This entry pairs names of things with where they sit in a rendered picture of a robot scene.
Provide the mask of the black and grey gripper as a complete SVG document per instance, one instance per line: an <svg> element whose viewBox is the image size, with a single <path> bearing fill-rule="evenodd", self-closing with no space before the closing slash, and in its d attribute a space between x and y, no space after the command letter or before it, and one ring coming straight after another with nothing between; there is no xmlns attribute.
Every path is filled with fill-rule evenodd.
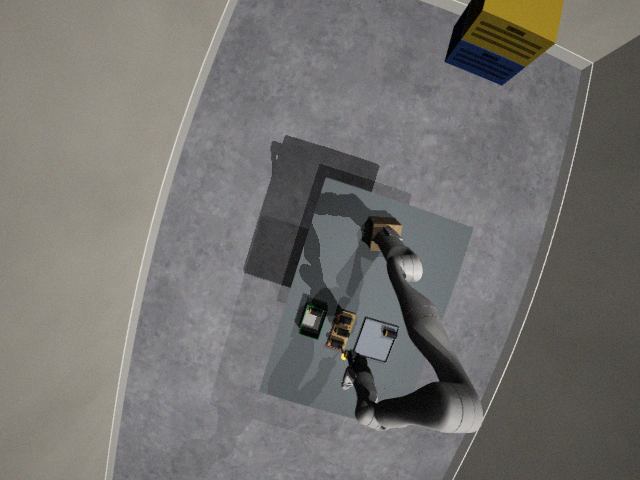
<svg viewBox="0 0 640 480"><path fill-rule="evenodd" d="M354 386L356 390L357 385L362 381L370 381L375 385L374 377L370 368L367 366L366 357L356 355L356 351L353 349L350 349L350 352L352 358L355 360L353 363L353 360L348 359L349 366L347 366L343 376L342 389L347 390L351 386Z"/></svg>

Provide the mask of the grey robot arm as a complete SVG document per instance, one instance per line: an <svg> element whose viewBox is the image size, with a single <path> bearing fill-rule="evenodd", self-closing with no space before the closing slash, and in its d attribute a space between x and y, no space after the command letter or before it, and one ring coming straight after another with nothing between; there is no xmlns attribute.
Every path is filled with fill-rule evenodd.
<svg viewBox="0 0 640 480"><path fill-rule="evenodd" d="M362 381L356 387L357 421L378 431L417 425L444 433L476 432L483 422L478 394L453 349L435 306L408 284L422 277L419 257L403 244L396 231L386 227L378 232L376 242L387 261L388 276L408 335L434 368L439 382L429 383L402 397L378 402L375 385Z"/></svg>

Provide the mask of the green open-top box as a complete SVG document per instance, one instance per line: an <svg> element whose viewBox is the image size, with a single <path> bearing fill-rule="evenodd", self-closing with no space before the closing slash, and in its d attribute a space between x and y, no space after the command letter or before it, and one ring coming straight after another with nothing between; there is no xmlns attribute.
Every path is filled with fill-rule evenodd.
<svg viewBox="0 0 640 480"><path fill-rule="evenodd" d="M318 317L318 316L309 314L310 307L323 310L322 316ZM321 330L323 328L327 313L328 313L328 307L308 301L308 305L307 305L298 334L318 340Z"/></svg>

